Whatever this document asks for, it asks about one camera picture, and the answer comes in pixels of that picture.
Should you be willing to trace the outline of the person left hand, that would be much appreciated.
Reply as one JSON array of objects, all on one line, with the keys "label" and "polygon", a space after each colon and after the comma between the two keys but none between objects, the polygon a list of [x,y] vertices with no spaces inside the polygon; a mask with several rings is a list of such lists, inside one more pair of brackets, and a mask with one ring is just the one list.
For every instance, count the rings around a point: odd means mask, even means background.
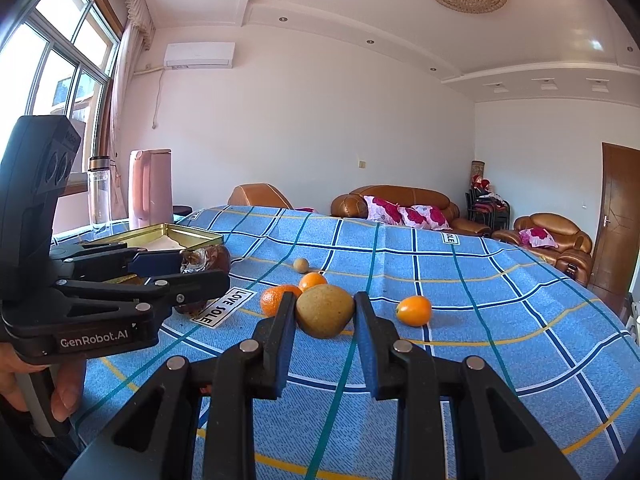
[{"label": "person left hand", "polygon": [[12,344],[1,344],[1,395],[17,411],[39,415],[49,410],[65,422],[80,407],[84,395],[87,362],[67,361],[54,367],[24,362]]}]

